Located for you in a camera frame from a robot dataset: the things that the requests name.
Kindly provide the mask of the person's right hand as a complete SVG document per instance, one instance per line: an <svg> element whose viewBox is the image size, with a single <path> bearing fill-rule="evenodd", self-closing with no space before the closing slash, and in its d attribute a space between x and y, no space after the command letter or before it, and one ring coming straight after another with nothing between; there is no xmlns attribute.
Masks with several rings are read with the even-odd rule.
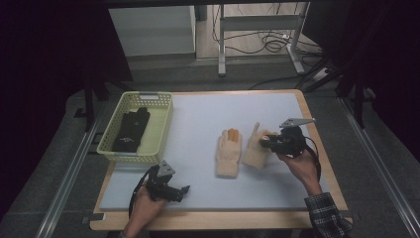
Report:
<svg viewBox="0 0 420 238"><path fill-rule="evenodd" d="M277 154L277 157L285 162L291 173L299 179L309 196L319 195L323 192L317 177L317 169L309 152L304 151L295 158Z"/></svg>

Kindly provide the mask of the white foam mat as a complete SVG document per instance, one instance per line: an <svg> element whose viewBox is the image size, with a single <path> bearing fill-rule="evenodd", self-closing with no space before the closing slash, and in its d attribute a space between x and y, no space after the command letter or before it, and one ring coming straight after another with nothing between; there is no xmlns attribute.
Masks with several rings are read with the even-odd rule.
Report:
<svg viewBox="0 0 420 238"><path fill-rule="evenodd" d="M236 178L216 175L216 150L225 129L235 128L246 146L254 126L277 132L288 118L301 118L298 91L192 94L173 97L173 114L163 158L174 168L169 184L188 186L168 210L304 210L304 186L276 155L261 170L239 164Z"/></svg>

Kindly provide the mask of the white power strip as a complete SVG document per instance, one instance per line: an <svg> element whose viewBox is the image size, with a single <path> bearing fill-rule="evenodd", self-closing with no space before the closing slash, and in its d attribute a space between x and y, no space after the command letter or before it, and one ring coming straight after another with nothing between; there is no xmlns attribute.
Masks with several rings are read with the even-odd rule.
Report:
<svg viewBox="0 0 420 238"><path fill-rule="evenodd" d="M323 67L318 72L315 73L313 79L315 81L321 80L329 74L330 70L327 67Z"/></svg>

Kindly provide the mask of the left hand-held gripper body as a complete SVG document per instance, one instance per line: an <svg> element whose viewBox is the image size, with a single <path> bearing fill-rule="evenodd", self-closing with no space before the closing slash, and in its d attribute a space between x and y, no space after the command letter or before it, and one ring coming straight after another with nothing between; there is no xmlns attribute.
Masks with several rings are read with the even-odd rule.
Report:
<svg viewBox="0 0 420 238"><path fill-rule="evenodd" d="M150 167L146 189L153 201L161 199L167 201L176 200L176 189L168 185L168 182L172 179L174 174L174 169L166 161L162 161L159 165Z"/></svg>

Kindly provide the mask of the black tripod stand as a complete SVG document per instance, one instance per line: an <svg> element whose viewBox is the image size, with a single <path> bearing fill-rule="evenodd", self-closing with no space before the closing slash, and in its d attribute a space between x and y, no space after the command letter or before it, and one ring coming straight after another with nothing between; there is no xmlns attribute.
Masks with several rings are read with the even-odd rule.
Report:
<svg viewBox="0 0 420 238"><path fill-rule="evenodd" d="M300 89L302 92L312 92L328 82L339 78L339 84L335 89L335 93L338 97L347 97L351 90L354 91L353 98L353 116L357 124L363 129L365 127L363 119L364 109L364 84L363 74L361 68L358 66L358 58L352 57L342 66L337 67L332 72L324 76L323 78L315 81L309 86L305 86L305 83L310 80L316 73L318 73L324 66L330 63L329 58L322 58L315 63L310 69L303 74L300 74L301 79L296 84L295 88Z"/></svg>

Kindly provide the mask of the yellow-green plastic basket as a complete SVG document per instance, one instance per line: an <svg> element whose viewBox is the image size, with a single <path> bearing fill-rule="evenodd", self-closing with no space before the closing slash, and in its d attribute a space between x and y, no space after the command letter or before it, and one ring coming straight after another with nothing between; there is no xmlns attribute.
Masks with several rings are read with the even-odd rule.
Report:
<svg viewBox="0 0 420 238"><path fill-rule="evenodd" d="M120 131L123 116L129 112L136 113L141 107L147 107L151 117L137 152L113 152L112 145ZM159 164L163 157L172 112L170 92L124 92L97 146L97 153L114 162Z"/></svg>

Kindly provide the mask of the black glove with logo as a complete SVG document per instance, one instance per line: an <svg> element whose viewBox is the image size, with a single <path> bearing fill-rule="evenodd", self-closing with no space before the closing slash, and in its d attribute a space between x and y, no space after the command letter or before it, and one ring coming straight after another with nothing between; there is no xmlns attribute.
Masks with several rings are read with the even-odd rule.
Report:
<svg viewBox="0 0 420 238"><path fill-rule="evenodd" d="M120 131L112 145L113 152L136 153L144 135L139 133L134 126L135 112L126 113L123 116Z"/></svg>

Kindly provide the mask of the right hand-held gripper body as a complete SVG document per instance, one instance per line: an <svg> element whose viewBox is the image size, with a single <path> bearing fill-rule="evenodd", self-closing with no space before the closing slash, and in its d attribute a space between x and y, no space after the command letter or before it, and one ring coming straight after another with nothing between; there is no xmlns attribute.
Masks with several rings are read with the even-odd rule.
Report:
<svg viewBox="0 0 420 238"><path fill-rule="evenodd" d="M280 134L274 137L272 151L277 154L300 156L307 150L313 157L316 153L306 144L306 137L300 128L301 125L314 123L315 119L288 118L280 124Z"/></svg>

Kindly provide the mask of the white metal desk frame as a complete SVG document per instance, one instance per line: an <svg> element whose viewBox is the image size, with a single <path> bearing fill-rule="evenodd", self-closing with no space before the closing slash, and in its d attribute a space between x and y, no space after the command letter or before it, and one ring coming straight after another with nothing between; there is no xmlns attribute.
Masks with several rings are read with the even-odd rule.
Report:
<svg viewBox="0 0 420 238"><path fill-rule="evenodd" d="M224 14L225 6L220 5L220 23L219 23L219 50L218 50L218 74L226 75L226 54L225 40L226 32L237 31L258 31L258 30L291 30L293 37L286 49L294 65L296 73L304 73L303 65L297 55L296 45L299 40L309 3L304 2L300 11L293 15L271 15L271 16L232 16L226 17Z"/></svg>

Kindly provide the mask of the person's left hand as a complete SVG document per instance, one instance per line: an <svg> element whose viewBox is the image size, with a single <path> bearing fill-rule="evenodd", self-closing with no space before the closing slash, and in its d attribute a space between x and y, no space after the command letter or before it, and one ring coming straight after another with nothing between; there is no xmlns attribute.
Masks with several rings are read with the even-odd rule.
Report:
<svg viewBox="0 0 420 238"><path fill-rule="evenodd" d="M166 206L165 199L152 200L148 190L142 186L136 194L132 214L121 232L122 238L138 238L138 235L152 222Z"/></svg>

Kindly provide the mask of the beige knit glove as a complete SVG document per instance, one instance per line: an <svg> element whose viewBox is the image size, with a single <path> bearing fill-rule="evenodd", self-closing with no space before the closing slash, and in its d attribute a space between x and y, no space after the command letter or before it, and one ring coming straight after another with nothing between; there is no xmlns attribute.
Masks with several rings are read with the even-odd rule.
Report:
<svg viewBox="0 0 420 238"><path fill-rule="evenodd" d="M216 152L216 175L235 178L239 172L239 159L242 152L242 135L237 129L222 132L218 139Z"/></svg>
<svg viewBox="0 0 420 238"><path fill-rule="evenodd" d="M260 123L257 122L248 139L243 163L262 170L265 167L266 158L271 153L271 150L269 148L264 148L260 143L260 139L266 135L275 135L275 132L270 132L267 129L260 130L259 126Z"/></svg>

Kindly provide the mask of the aluminium floor rail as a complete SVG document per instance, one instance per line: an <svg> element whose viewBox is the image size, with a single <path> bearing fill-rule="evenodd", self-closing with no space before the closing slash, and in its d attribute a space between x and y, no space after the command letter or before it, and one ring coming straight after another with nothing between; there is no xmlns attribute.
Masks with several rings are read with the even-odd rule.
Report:
<svg viewBox="0 0 420 238"><path fill-rule="evenodd" d="M363 129L357 122L354 114L354 109L344 99L339 98L338 101L346 111L346 115L351 124L351 127L355 131L356 136L360 140L367 157L369 158L372 166L374 167L379 179L384 186L386 193L392 201L398 215L400 216L404 226L408 230L411 238L420 238L420 219L412 208L406 196L403 194L401 189L397 186L397 183L391 176L391 173L387 169L385 163L382 160L382 156L374 146L370 139L367 131Z"/></svg>
<svg viewBox="0 0 420 238"><path fill-rule="evenodd" d="M93 120L91 128L83 134L82 140L77 147L75 155L70 161L59 187L57 188L57 191L52 199L52 203L41 222L35 238L52 238L57 223L73 189L76 178L84 163L89 147L94 139L105 107L105 103L100 103L98 105L98 109L95 111L97 117Z"/></svg>

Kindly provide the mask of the plain black glove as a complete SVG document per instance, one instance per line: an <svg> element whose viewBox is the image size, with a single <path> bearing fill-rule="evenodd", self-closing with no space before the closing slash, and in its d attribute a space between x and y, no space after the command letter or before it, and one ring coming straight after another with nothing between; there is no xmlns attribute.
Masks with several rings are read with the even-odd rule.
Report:
<svg viewBox="0 0 420 238"><path fill-rule="evenodd" d="M149 123L151 113L147 107L141 107L137 110L134 116L134 126L139 133L143 133Z"/></svg>

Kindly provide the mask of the white cabinet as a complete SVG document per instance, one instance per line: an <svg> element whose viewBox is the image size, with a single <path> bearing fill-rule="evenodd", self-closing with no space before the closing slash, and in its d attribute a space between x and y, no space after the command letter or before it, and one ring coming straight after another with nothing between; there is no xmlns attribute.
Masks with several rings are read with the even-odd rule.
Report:
<svg viewBox="0 0 420 238"><path fill-rule="evenodd" d="M193 6L109 10L126 57L195 52Z"/></svg>

